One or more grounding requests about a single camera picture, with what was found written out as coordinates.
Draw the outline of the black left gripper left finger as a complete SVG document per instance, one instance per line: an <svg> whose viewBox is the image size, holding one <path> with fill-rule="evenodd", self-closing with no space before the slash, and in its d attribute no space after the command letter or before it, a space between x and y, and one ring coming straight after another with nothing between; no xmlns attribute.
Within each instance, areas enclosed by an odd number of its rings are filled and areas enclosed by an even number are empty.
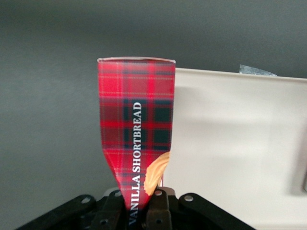
<svg viewBox="0 0 307 230"><path fill-rule="evenodd" d="M119 190L112 191L104 204L95 212L91 230L125 230L126 209L124 199Z"/></svg>

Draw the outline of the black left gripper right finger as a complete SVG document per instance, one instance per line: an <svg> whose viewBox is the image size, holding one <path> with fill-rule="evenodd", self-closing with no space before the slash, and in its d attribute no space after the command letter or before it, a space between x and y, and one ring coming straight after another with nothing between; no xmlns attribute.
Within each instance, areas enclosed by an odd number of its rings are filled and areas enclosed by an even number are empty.
<svg viewBox="0 0 307 230"><path fill-rule="evenodd" d="M172 230L171 213L168 195L162 189L157 189L152 195L146 214L147 230Z"/></svg>

